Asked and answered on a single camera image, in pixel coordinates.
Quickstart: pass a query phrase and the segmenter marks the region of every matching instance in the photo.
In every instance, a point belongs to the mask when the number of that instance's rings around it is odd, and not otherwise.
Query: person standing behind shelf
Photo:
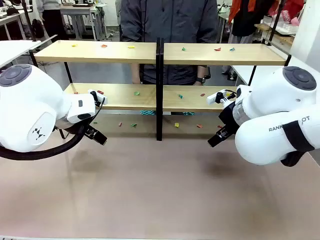
[[[124,42],[216,43],[216,0],[122,0],[121,28]],[[199,85],[207,69],[196,65],[165,65],[163,84]],[[156,66],[131,65],[133,84],[155,84]]]
[[[36,0],[36,7],[49,37],[58,35],[61,40],[68,40],[58,0]]]
[[[122,42],[121,1],[122,0],[115,0],[115,11],[116,11],[116,19],[118,21],[118,26],[119,26],[119,39],[120,39],[120,42]]]
[[[232,0],[229,24],[233,20],[229,44],[251,44],[253,42],[255,24],[259,24],[271,7],[277,8],[278,0]],[[222,74],[228,75],[231,66],[223,66]]]

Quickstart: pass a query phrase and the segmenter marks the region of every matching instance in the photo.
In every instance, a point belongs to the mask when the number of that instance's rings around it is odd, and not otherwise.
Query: hand
[[[133,77],[132,78],[132,83],[133,84],[140,84],[140,77]]]
[[[201,82],[195,81],[194,86],[203,86]]]

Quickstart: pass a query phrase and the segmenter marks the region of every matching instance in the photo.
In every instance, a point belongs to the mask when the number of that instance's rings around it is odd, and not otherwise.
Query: gray floor
[[[118,41],[119,36],[115,33],[113,41]],[[21,56],[18,63],[31,64],[29,56]],[[65,89],[69,85],[69,79],[63,62],[46,63],[48,66],[39,68],[51,76],[61,87]],[[125,63],[68,63],[72,80],[74,83],[111,83],[111,84],[131,84],[130,65]],[[222,66],[210,66],[211,79],[205,83],[207,86],[234,86],[234,81],[227,80],[227,76],[222,75]],[[103,111],[104,113],[139,114],[139,111]],[[312,157],[320,164],[320,150],[311,151]]]

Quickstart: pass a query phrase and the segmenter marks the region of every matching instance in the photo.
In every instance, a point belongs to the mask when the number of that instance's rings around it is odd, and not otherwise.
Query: sleeve
[[[218,35],[218,9],[216,0],[206,0],[197,32],[197,43],[216,43]]]
[[[121,28],[124,42],[141,42],[141,16],[141,0],[121,1]]]
[[[36,3],[36,8],[38,9],[38,12],[39,12],[39,14],[41,16],[42,12],[44,11],[43,0],[36,0],[35,3]]]

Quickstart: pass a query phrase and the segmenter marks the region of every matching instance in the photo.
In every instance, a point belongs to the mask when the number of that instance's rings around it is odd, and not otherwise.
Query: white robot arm
[[[14,65],[0,74],[0,145],[7,151],[28,153],[45,143],[55,128],[73,134],[82,129],[82,137],[90,129],[100,137],[98,142],[105,144],[107,138],[89,126],[96,106],[102,103],[107,103],[106,98],[95,91],[65,94],[37,67]],[[50,151],[47,153],[49,157],[53,156]]]
[[[208,142],[216,146],[235,134],[235,146],[248,162],[266,165],[281,161],[294,166],[305,152],[320,148],[317,83],[299,67],[283,67],[256,87],[240,85],[237,99],[224,104],[225,126]]]

